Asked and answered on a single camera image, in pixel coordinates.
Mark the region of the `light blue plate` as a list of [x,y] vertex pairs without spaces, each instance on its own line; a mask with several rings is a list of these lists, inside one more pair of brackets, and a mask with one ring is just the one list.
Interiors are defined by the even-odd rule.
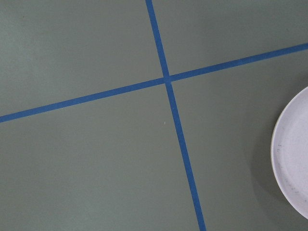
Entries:
[[308,218],[308,89],[281,112],[271,138],[270,156],[277,184],[289,204]]

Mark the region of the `blue tape grid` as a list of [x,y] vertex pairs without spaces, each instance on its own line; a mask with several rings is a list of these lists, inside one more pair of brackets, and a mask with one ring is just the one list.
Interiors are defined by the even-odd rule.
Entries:
[[183,128],[182,128],[182,124],[180,120],[180,114],[178,111],[172,82],[191,78],[191,77],[196,77],[200,75],[205,75],[208,73],[213,73],[216,71],[225,70],[225,69],[229,69],[229,68],[233,68],[237,66],[242,66],[245,64],[249,64],[249,63],[259,62],[262,60],[271,59],[274,57],[279,57],[279,56],[283,56],[283,55],[287,55],[287,54],[291,54],[295,52],[306,51],[308,49],[308,45],[307,43],[303,43],[303,44],[299,44],[299,45],[295,45],[291,47],[286,47],[286,48],[282,48],[282,49],[278,49],[274,51],[256,54],[256,55],[244,57],[241,59],[236,59],[236,60],[219,63],[219,64],[215,64],[211,66],[206,66],[206,67],[198,68],[195,70],[189,70],[189,71],[185,71],[182,73],[177,73],[177,74],[172,75],[169,73],[167,60],[166,60],[166,56],[164,52],[163,43],[161,40],[161,35],[160,35],[158,22],[157,22],[156,15],[155,15],[153,2],[151,0],[147,0],[145,3],[146,3],[150,23],[151,23],[152,33],[153,33],[154,40],[155,40],[155,45],[156,45],[156,50],[158,53],[160,66],[162,69],[163,76],[161,78],[152,79],[152,80],[148,80],[145,82],[140,82],[140,83],[136,83],[136,84],[132,84],[128,86],[123,86],[123,87],[116,88],[116,89],[106,90],[106,91],[102,91],[102,92],[98,92],[98,93],[94,93],[94,94],[90,94],[90,95],[86,95],[82,97],[77,97],[77,98],[73,98],[73,99],[69,99],[69,100],[65,100],[61,102],[56,102],[56,103],[52,103],[52,104],[48,104],[48,105],[44,105],[44,106],[40,106],[36,108],[31,108],[31,109],[27,109],[27,110],[15,112],[15,113],[7,114],[7,115],[2,115],[0,117],[0,121],[2,123],[8,122],[8,121],[12,121],[15,119],[20,119],[20,118],[24,118],[28,116],[42,114],[42,113],[49,112],[49,111],[58,110],[58,109],[65,108],[65,107],[70,107],[73,105],[87,103],[87,102],[91,102],[95,100],[100,100],[100,99],[108,98],[108,97],[115,96],[115,95],[121,95],[127,92],[133,92],[133,91],[150,88],[150,87],[154,87],[158,85],[164,85],[167,91],[168,101],[169,101],[170,109],[172,112],[172,117],[173,117],[173,122],[174,122],[174,126],[175,126],[176,133],[177,133],[177,138],[179,141],[181,156],[182,156],[182,160],[184,163],[188,184],[190,187],[190,193],[192,196],[192,201],[193,201],[193,205],[195,209],[195,214],[196,214],[199,230],[205,231],[207,229],[206,223],[205,223],[203,211],[202,211],[201,204],[200,204],[197,186],[196,186],[194,175],[193,175],[193,169],[192,169],[191,162],[190,162],[190,157],[189,157],[189,153],[187,149],[186,140],[184,137],[184,132],[183,132]]

